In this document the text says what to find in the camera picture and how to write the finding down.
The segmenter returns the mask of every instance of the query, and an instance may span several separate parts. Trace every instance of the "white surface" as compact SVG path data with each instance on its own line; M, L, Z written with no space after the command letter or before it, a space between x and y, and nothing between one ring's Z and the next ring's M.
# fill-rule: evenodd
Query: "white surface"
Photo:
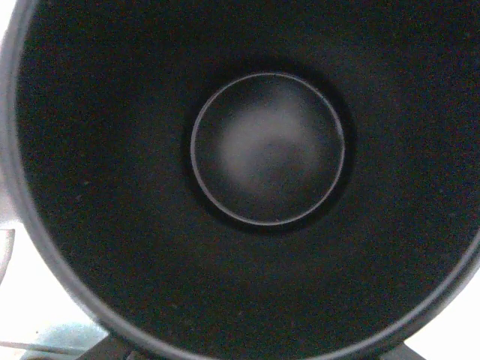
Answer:
M0 37L7 28L13 6L14 0L0 0ZM52 326L61 327L65 322L90 329L92 321L50 273L23 225L18 221L0 223L0 228L16 229L12 260L0 287L0 341L21 339L21 342L35 343L39 341L38 334L48 332ZM427 360L480 359L479 324L480 272L437 318L406 344ZM58 339L63 338L66 347L74 346L76 337L82 335L66 331L64 337ZM17 360L22 354L22 350L0 347L2 360Z

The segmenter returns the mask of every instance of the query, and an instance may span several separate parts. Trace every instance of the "circular base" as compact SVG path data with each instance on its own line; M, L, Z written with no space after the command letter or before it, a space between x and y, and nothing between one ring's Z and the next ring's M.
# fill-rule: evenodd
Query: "circular base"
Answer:
M201 109L190 143L193 172L222 212L283 225L317 209L345 157L338 114L309 83L286 73L237 79Z

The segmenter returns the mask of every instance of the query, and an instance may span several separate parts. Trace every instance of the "black mug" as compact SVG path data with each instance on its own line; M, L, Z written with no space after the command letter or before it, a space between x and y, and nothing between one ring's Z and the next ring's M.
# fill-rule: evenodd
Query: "black mug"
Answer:
M58 279L170 359L351 359L479 266L475 1L19 0L2 165Z

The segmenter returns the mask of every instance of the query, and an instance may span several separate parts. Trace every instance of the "black cup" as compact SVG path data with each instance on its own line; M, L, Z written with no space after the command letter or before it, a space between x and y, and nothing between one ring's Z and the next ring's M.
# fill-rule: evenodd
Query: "black cup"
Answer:
M80 302L159 356L393 347L479 264L477 13L446 0L19 0L0 135L25 227ZM234 88L237 107L210 118L223 125L202 133L195 176L206 104L254 77L268 86ZM280 110L279 79L298 90ZM265 136L232 135L249 143L230 149L229 177L223 122L252 98L274 120L240 121ZM276 127L285 112L293 125ZM247 166L232 160L251 149Z

